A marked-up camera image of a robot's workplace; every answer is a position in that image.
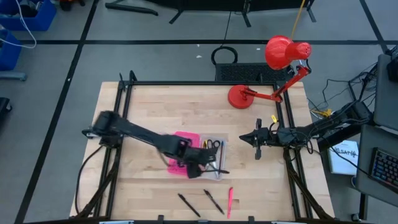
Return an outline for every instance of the pink sticky note pad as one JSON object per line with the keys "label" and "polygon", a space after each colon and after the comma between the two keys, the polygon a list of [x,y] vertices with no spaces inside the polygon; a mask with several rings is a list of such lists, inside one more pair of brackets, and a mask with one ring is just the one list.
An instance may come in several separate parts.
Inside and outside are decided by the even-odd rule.
{"label": "pink sticky note pad", "polygon": [[[187,139],[191,139],[192,141],[192,145],[191,147],[200,147],[200,135],[196,134],[196,133],[188,133],[188,132],[184,132],[184,131],[177,131],[176,133],[174,133],[177,136],[183,137],[183,138],[187,138]],[[174,159],[169,159],[169,167],[167,168],[167,171],[171,174],[175,174],[175,175],[187,175],[187,168],[185,166],[178,166],[177,161]]]}

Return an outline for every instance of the wooden tabletop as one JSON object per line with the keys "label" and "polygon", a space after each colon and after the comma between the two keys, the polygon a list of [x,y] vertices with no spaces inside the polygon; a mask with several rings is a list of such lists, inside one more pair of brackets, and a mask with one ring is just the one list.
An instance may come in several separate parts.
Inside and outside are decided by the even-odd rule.
{"label": "wooden tabletop", "polygon": [[[99,93],[93,120],[100,111],[112,110],[118,83],[104,82]],[[257,118],[263,126],[277,116],[275,103],[255,99],[248,109],[238,110],[227,101],[230,86],[134,86],[128,120],[158,133],[188,131],[225,138],[228,142],[225,169],[230,174],[223,180],[187,179],[167,172],[156,149],[132,138],[124,138],[112,219],[197,220],[198,217],[181,201],[177,193],[198,210],[201,219],[227,220],[204,194],[212,196],[226,212],[228,189],[234,188],[230,220],[294,220],[292,199],[282,148],[262,147],[262,157],[254,160],[254,149],[238,136],[250,133]],[[261,93],[272,93],[270,86],[252,86]],[[307,99],[302,83],[289,88],[290,102],[296,126],[310,124]],[[85,158],[98,148],[99,139],[88,140]],[[78,204],[80,210],[90,200],[100,179],[103,149],[85,166],[80,180]],[[309,191],[325,211],[334,216],[328,186],[318,154],[301,150],[303,168]],[[298,190],[300,211],[304,216],[302,196]],[[108,193],[103,199],[104,214]],[[72,206],[71,215],[75,214]]]}

